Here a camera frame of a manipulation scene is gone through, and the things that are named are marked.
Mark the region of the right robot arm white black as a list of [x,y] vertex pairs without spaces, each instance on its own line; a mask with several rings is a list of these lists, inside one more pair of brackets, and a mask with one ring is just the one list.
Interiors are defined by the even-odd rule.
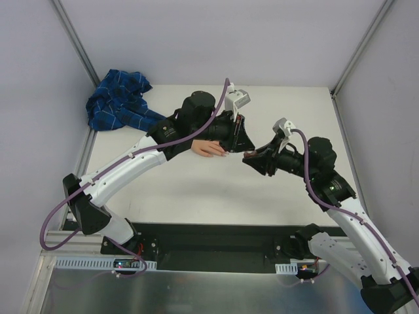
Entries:
[[356,252],[331,239],[327,232],[310,224],[296,234],[296,259],[312,255],[325,260],[360,290],[373,313],[412,313],[410,302],[418,301],[418,268],[411,266],[374,225],[354,189],[335,170],[336,152],[330,140],[313,137],[304,141],[299,153],[280,136],[244,155],[243,163],[262,175],[277,170],[303,178],[310,198],[346,234]]

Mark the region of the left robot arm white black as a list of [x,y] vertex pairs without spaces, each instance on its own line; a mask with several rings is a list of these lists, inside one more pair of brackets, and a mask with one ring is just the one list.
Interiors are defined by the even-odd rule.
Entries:
[[245,118],[238,112],[249,102],[247,92],[231,90],[224,98],[224,111],[216,114],[215,98],[195,91],[184,99],[180,109],[153,126],[117,160],[82,177],[66,176],[65,195],[81,232],[101,234],[115,241],[123,254],[134,253],[139,241],[134,227],[108,210],[107,201],[146,171],[189,150],[194,139],[217,141],[228,153],[254,150],[245,130]]

